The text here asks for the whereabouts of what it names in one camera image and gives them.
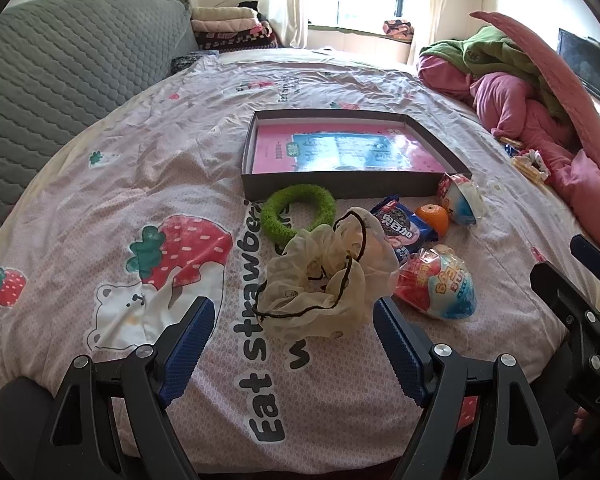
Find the person right hand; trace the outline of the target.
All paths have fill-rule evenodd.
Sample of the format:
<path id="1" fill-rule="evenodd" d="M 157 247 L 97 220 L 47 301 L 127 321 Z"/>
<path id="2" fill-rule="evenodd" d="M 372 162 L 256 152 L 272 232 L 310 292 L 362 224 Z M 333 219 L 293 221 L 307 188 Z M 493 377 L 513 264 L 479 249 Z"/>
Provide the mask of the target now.
<path id="1" fill-rule="evenodd" d="M 587 422 L 588 411 L 582 408 L 582 406 L 580 406 L 580 408 L 578 408 L 578 410 L 576 411 L 576 418 L 574 419 L 574 423 L 572 426 L 572 433 L 580 434 L 583 431 Z"/>

